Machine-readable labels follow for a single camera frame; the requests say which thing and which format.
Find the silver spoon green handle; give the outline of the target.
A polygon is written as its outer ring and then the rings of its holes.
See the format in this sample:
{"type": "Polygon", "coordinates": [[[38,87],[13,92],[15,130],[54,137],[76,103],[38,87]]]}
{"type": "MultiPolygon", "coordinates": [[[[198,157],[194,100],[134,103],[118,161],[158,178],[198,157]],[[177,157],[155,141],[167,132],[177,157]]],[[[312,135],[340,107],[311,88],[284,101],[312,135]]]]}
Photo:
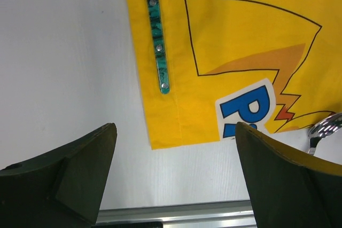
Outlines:
{"type": "Polygon", "coordinates": [[[330,115],[315,124],[308,132],[308,154],[314,155],[319,142],[341,129],[341,113],[330,115]]]}

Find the silver fork green handle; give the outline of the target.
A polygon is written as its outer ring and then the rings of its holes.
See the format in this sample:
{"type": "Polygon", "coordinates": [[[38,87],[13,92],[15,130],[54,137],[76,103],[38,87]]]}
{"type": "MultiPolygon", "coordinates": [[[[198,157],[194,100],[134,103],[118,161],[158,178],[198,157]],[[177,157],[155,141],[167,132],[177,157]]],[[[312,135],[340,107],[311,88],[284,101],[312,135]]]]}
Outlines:
{"type": "Polygon", "coordinates": [[[156,60],[159,89],[162,94],[170,92],[170,82],[167,58],[162,31],[161,11],[159,0],[146,0],[152,34],[153,52],[156,60]]]}

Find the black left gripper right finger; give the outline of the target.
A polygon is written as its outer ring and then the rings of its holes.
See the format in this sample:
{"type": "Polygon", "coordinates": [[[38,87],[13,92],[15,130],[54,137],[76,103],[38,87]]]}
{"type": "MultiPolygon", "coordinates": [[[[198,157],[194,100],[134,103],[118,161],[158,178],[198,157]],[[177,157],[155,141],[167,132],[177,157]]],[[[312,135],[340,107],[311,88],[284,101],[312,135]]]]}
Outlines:
{"type": "Polygon", "coordinates": [[[235,133],[257,227],[341,227],[341,165],[243,122],[235,133]]]}

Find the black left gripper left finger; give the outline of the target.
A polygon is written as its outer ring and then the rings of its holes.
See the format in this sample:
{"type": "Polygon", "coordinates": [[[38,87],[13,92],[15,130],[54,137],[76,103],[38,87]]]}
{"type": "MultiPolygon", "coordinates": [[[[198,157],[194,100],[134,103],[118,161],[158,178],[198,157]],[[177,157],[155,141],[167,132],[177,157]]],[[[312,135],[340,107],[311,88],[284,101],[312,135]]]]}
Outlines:
{"type": "Polygon", "coordinates": [[[1,170],[1,227],[96,224],[117,139],[114,123],[1,170]]]}

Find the aluminium rail frame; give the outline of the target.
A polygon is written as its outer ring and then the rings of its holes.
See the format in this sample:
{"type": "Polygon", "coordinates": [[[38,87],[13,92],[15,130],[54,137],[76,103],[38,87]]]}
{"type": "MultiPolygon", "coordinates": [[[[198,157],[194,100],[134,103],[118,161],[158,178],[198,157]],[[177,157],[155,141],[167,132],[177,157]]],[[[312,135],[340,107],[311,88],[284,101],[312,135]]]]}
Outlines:
{"type": "Polygon", "coordinates": [[[249,201],[101,210],[94,227],[257,227],[249,201]]]}

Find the yellow cartoon placemat cloth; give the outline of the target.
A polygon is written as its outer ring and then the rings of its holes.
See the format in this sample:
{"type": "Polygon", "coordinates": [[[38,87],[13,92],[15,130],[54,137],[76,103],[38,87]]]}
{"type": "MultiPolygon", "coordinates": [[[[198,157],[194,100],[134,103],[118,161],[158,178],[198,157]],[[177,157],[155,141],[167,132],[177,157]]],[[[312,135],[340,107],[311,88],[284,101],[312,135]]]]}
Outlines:
{"type": "Polygon", "coordinates": [[[159,0],[170,92],[146,0],[127,0],[156,149],[308,128],[341,112],[341,0],[159,0]]]}

